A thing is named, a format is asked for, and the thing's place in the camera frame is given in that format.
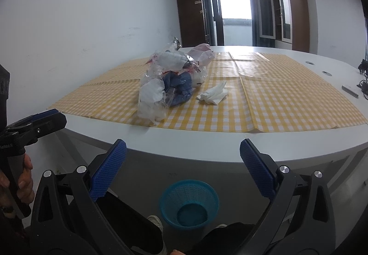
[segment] screw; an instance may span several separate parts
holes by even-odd
[[[320,171],[315,171],[314,172],[314,176],[321,178],[322,177],[322,173]]]
[[[289,173],[290,169],[287,166],[281,166],[280,171],[283,173]]]
[[[87,168],[85,166],[79,166],[77,168],[78,173],[84,173],[85,171],[87,171]]]
[[[51,171],[47,170],[43,173],[43,177],[50,177],[51,176]]]

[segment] cabinet glass door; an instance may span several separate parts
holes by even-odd
[[[292,43],[290,1],[280,0],[280,6],[281,6],[282,41]]]
[[[273,0],[258,0],[259,36],[275,39],[275,9]]]

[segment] person's leg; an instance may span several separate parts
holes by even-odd
[[[253,227],[253,224],[234,223],[215,228],[185,255],[233,255]]]
[[[109,192],[96,203],[129,249],[135,246],[150,254],[162,252],[164,243],[159,226]]]

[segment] blue cloth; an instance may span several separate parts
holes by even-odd
[[[168,92],[170,88],[174,88],[171,107],[188,101],[192,96],[192,77],[189,72],[177,75],[175,72],[169,71],[162,80],[165,84],[165,92]]]

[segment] glass door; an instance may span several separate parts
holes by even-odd
[[[290,0],[280,0],[282,41],[292,43]]]
[[[275,9],[273,0],[258,0],[259,36],[275,39]]]
[[[252,46],[250,0],[211,0],[218,45]]]

